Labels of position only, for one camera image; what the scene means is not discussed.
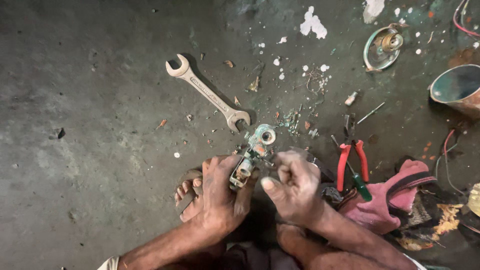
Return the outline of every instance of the sandal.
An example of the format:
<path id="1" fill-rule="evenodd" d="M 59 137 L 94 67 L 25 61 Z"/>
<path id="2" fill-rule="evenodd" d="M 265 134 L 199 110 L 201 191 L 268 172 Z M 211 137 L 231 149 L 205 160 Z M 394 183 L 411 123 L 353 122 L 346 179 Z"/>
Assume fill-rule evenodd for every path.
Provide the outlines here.
<path id="1" fill-rule="evenodd" d="M 175 210 L 178 215 L 181 215 L 183 211 L 190 205 L 190 203 L 197 198 L 198 195 L 202 195 L 204 193 L 204 190 L 202 189 L 202 185 L 193 186 L 193 180 L 195 178 L 200 178 L 200 180 L 202 180 L 202 185 L 203 185 L 203 173 L 201 168 L 190 169 L 186 171 L 178 180 L 178 184 L 175 187 L 175 190 L 177 190 L 178 187 L 180 187 L 183 182 L 187 180 L 192 180 L 192 188 L 189 188 L 187 190 L 185 196 L 182 198 L 179 204 L 175 207 Z"/>

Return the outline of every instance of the pink cloth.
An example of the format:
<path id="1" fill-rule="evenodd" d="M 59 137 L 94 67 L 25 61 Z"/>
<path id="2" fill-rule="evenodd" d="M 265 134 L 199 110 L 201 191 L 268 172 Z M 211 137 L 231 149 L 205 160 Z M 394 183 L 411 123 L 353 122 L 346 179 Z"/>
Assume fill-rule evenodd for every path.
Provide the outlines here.
<path id="1" fill-rule="evenodd" d="M 407 160 L 400 171 L 381 184 L 368 184 L 372 200 L 365 202 L 360 195 L 341 206 L 339 213 L 377 234 L 385 234 L 400 227 L 400 219 L 391 215 L 388 208 L 407 213 L 412 211 L 417 186 L 436 180 L 426 176 L 428 166 L 421 161 Z"/>

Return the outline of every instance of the open-end wrench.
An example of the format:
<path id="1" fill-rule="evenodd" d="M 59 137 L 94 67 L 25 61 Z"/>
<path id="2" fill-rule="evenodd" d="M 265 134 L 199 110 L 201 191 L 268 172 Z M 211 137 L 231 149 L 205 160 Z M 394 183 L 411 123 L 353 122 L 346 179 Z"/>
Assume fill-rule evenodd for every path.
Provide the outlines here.
<path id="1" fill-rule="evenodd" d="M 235 110 L 229 105 L 227 105 L 207 85 L 205 85 L 195 75 L 195 73 L 193 73 L 193 70 L 190 67 L 190 63 L 188 63 L 188 60 L 184 56 L 182 56 L 181 54 L 177 54 L 177 56 L 181 61 L 180 68 L 172 69 L 168 61 L 165 62 L 167 72 L 168 74 L 170 74 L 170 76 L 184 79 L 185 81 L 193 85 L 200 93 L 202 93 L 202 95 L 204 95 L 210 102 L 212 102 L 213 105 L 215 105 L 223 113 L 223 115 L 225 115 L 225 118 L 227 119 L 227 125 L 231 130 L 239 132 L 238 128 L 235 126 L 235 123 L 240 119 L 245 120 L 247 125 L 250 125 L 250 115 L 246 111 Z"/>

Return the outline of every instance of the dirty floor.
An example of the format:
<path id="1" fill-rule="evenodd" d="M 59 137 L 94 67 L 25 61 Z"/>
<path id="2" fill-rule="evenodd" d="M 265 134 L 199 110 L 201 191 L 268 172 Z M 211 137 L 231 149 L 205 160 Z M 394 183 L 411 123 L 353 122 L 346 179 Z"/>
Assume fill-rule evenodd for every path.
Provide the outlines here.
<path id="1" fill-rule="evenodd" d="M 0 269 L 96 269 L 171 229 L 179 223 L 172 194 L 183 171 L 231 153 L 246 142 L 245 130 L 279 125 L 300 106 L 293 134 L 291 127 L 276 129 L 275 151 L 309 147 L 336 170 L 330 135 L 342 139 L 344 114 L 358 120 L 385 102 L 356 128 L 358 139 L 377 137 L 365 145 L 371 181 L 390 177 L 404 155 L 433 168 L 449 129 L 464 119 L 429 104 L 427 91 L 452 59 L 464 61 L 455 59 L 459 50 L 473 48 L 474 40 L 451 23 L 459 0 L 386 0 L 369 24 L 364 4 L 1 0 Z M 300 32 L 311 6 L 310 16 L 326 29 L 320 38 Z M 474 1 L 470 6 L 480 9 Z M 368 37 L 400 19 L 409 27 L 397 61 L 382 73 L 366 73 Z M 474 16 L 469 25 L 478 23 Z M 287 41 L 280 43 L 282 37 Z M 177 53 L 230 106 L 247 111 L 252 125 L 240 123 L 240 134 L 232 134 L 197 90 L 169 76 L 165 61 L 178 61 Z M 308 75 L 302 76 L 316 67 L 328 78 L 323 96 L 309 91 Z M 259 73 L 258 92 L 245 91 Z M 308 135 L 305 122 L 318 137 Z M 57 139 L 61 128 L 65 135 Z M 451 160 L 459 189 L 479 181 L 479 132 L 471 126 Z M 438 178 L 454 192 L 442 166 Z M 452 269 L 478 267 L 478 242 L 456 231 L 439 243 L 409 255 Z"/>

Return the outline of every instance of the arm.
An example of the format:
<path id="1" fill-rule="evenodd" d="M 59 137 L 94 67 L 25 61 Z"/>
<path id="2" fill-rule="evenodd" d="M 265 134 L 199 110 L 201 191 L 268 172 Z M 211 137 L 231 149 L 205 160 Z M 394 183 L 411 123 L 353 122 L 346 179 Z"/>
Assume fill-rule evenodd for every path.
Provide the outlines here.
<path id="1" fill-rule="evenodd" d="M 278 153 L 280 182 L 263 178 L 262 186 L 282 219 L 308 228 L 332 246 L 373 260 L 389 269 L 417 269 L 388 242 L 333 210 L 316 194 L 320 170 L 298 154 Z"/>
<path id="2" fill-rule="evenodd" d="M 203 210 L 179 227 L 120 257 L 118 270 L 157 269 L 180 262 L 187 255 L 220 242 L 235 230 L 250 211 L 250 200 L 258 172 L 234 193 L 229 177 L 241 156 L 214 157 L 204 168 Z"/>

